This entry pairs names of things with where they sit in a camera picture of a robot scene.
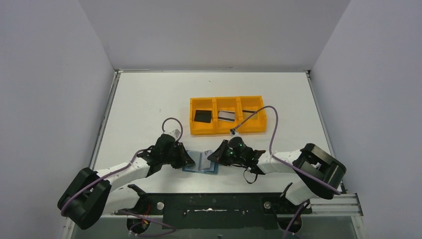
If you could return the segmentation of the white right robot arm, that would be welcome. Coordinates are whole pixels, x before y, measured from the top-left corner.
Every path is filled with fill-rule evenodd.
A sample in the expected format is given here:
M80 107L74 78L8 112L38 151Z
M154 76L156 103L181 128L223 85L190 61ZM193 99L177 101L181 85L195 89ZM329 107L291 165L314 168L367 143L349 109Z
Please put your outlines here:
M287 152L269 152L253 149L240 136L224 140L208 160L224 166L239 166L256 175L270 173L297 174L283 192L283 197L297 206L312 198L332 199L339 195L339 186L346 167L313 143L302 149Z

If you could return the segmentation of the white card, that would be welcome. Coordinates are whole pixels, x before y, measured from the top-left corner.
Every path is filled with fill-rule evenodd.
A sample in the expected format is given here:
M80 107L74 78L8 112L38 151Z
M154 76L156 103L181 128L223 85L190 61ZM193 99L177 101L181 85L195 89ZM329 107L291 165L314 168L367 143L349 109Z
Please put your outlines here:
M201 153L200 166L202 171L212 171L214 169L214 163L207 159L207 157L212 153L212 150L207 150Z

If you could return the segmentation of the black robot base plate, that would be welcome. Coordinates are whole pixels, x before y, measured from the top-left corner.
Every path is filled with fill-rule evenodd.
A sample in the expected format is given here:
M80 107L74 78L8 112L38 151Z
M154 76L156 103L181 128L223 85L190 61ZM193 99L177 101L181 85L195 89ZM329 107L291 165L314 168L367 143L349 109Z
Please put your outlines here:
M118 210L128 215L127 228L145 236L152 219L164 230L286 229L297 232L301 216L312 213L310 202L295 206L281 193L148 194L134 206Z

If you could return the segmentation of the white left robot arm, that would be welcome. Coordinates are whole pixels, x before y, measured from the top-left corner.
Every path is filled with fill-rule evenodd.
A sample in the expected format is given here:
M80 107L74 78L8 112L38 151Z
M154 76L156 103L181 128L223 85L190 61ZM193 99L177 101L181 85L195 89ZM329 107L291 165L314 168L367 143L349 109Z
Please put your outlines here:
M180 169L194 164L184 145L174 135L163 133L154 145L135 152L128 163L97 171L81 169L57 207L62 216L85 230L103 214L135 208L143 191L132 184L134 180L147 178L164 165Z

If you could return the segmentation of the blue leather card holder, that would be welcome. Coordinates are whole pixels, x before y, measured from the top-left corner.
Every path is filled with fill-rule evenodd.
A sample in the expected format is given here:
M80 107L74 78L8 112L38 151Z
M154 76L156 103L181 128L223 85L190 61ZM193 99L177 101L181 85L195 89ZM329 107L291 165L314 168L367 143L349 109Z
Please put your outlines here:
M210 156L213 151L187 151L190 158L195 162L193 166L185 166L182 168L184 172L191 172L191 173L202 173L202 174L218 174L218 164L208 160L208 156Z

